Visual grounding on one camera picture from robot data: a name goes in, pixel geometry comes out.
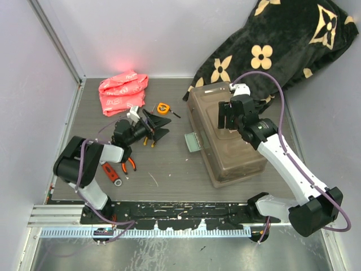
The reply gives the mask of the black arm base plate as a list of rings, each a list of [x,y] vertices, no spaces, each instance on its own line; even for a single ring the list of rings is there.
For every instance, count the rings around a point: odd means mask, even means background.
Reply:
[[[252,215],[247,204],[211,202],[114,202],[107,219],[135,221],[138,230],[197,229],[205,223],[208,230],[236,230],[246,224],[265,224],[267,218]]]

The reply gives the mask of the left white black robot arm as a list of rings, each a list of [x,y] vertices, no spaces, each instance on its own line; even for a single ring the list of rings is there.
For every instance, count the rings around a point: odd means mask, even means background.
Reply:
[[[171,123],[166,117],[156,116],[142,109],[143,117],[138,114],[139,107],[133,107],[125,118],[115,122],[110,141],[101,142],[74,136],[57,158],[53,173],[67,183],[88,207],[92,207],[93,218],[106,224],[113,217],[110,197],[98,185],[95,175],[98,165],[120,163],[127,174],[126,163],[137,169],[131,158],[131,145],[141,139],[157,143],[169,133],[164,126]]]

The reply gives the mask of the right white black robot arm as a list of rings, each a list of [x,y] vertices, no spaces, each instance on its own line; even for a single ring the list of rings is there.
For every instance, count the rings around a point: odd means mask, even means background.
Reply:
[[[218,103],[218,128],[235,130],[277,170],[294,199],[260,193],[248,200],[247,214],[253,222],[270,216],[288,221],[303,237],[332,223],[340,212],[343,194],[315,177],[286,144],[281,127],[262,119],[246,94]]]

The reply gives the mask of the grey green toolbox latch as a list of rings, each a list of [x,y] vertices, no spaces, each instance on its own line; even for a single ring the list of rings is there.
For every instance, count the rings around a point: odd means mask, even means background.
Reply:
[[[189,152],[198,152],[201,150],[201,144],[196,132],[185,134],[184,138]]]

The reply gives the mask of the translucent brown plastic toolbox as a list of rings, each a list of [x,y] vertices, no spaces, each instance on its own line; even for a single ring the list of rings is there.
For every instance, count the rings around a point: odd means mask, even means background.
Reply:
[[[261,174],[267,160],[245,142],[238,131],[218,129],[218,103],[233,96],[228,82],[193,88],[187,108],[200,153],[216,188]]]

